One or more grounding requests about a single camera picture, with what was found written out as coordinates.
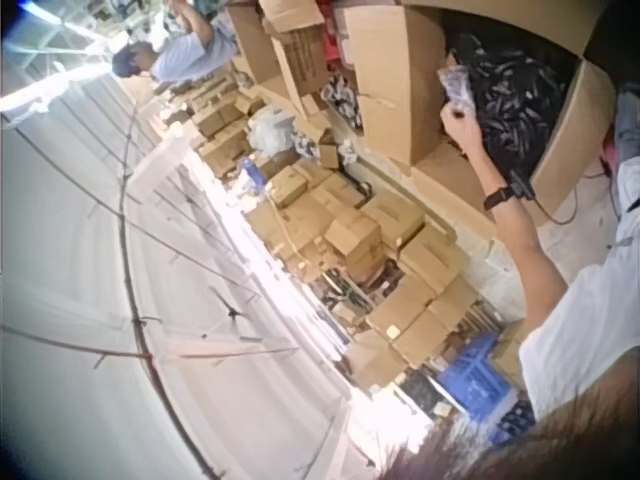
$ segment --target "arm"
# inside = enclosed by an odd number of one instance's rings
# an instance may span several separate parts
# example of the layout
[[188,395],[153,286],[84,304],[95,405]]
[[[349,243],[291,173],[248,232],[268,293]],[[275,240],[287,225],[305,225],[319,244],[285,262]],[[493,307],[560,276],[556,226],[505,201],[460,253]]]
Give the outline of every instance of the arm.
[[[442,110],[447,133],[469,157],[485,194],[491,195],[507,183],[482,145],[480,127],[473,114],[456,116],[453,107]],[[511,198],[492,210],[498,236],[513,258],[527,304],[525,325],[528,331],[541,326],[567,291],[567,283],[542,250],[536,227],[520,200]]]
[[213,41],[213,27],[200,13],[185,0],[168,0],[169,7],[176,16],[182,17],[186,23],[185,30],[193,31],[200,39],[203,48],[207,48]]

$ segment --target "fluorescent light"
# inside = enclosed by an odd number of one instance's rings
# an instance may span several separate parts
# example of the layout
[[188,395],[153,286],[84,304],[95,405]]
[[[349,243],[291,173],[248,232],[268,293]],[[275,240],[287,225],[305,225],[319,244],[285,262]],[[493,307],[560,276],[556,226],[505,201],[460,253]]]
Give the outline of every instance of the fluorescent light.
[[51,23],[52,25],[62,24],[62,20],[60,20],[60,17],[55,16],[53,13],[47,12],[44,8],[40,8],[33,2],[25,2],[20,6],[31,15],[38,17],[40,20],[44,20],[45,22]]

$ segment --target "dark hair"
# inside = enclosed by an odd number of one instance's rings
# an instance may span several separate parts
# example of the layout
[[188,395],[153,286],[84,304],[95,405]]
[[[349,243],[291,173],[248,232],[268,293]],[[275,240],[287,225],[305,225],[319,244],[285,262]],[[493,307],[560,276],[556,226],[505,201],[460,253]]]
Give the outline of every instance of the dark hair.
[[577,420],[541,424],[531,434],[487,449],[473,432],[435,428],[418,453],[402,447],[378,480],[626,480],[638,478],[637,416],[598,408]]
[[133,63],[133,57],[136,56],[132,47],[135,43],[125,45],[122,50],[116,53],[111,60],[111,68],[113,73],[120,78],[129,78],[134,75],[140,75],[140,67]]

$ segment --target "plastic bag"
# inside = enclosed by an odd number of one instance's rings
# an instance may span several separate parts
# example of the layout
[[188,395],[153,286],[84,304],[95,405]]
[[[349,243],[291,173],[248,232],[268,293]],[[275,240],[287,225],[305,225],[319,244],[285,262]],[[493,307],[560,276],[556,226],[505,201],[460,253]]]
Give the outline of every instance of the plastic bag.
[[466,67],[456,65],[442,68],[438,70],[438,77],[454,108],[462,111],[476,111],[476,103],[469,83],[469,71]]
[[263,157],[272,157],[293,147],[294,116],[274,105],[261,108],[249,121],[251,147]]

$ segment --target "hand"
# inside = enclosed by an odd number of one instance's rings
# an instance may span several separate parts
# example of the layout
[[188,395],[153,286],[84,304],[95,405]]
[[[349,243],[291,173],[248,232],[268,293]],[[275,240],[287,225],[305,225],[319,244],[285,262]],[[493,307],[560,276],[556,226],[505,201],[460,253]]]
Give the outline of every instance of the hand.
[[451,103],[447,103],[440,113],[440,118],[446,132],[464,153],[470,155],[484,148],[482,132],[475,112],[470,109],[454,108]]

